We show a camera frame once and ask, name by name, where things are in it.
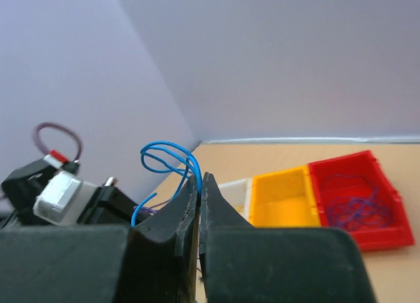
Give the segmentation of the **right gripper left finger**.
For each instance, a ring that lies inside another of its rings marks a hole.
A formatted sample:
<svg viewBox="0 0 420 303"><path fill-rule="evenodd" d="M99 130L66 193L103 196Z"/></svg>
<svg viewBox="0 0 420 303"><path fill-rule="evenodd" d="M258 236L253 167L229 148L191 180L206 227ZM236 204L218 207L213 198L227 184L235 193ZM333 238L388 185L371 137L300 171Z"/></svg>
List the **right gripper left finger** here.
<svg viewBox="0 0 420 303"><path fill-rule="evenodd" d="M141 224L1 230L2 302L194 302L199 190Z"/></svg>

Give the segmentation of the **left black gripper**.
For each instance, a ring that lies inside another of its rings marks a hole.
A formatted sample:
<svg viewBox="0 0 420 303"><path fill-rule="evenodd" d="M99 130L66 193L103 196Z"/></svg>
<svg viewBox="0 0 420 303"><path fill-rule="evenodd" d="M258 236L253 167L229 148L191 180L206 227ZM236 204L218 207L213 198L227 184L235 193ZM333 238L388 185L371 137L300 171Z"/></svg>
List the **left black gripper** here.
<svg viewBox="0 0 420 303"><path fill-rule="evenodd" d="M79 163L76 162L51 164L46 159L38 159L11 172L1 183L1 189L14 210L1 219L1 228L54 225L34 215L36 197L58 172L67 171L78 176L78 170ZM136 203L109 180L98 186L75 225L130 225L136 207Z"/></svg>

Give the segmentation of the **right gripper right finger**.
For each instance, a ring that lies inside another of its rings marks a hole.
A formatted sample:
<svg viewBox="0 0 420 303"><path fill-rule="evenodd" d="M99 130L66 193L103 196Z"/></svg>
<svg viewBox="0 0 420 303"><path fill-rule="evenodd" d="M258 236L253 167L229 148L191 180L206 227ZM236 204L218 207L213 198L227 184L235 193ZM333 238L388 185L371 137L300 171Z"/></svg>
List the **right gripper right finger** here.
<svg viewBox="0 0 420 303"><path fill-rule="evenodd" d="M335 228L256 228L205 173L199 259L209 302L375 302L351 236Z"/></svg>

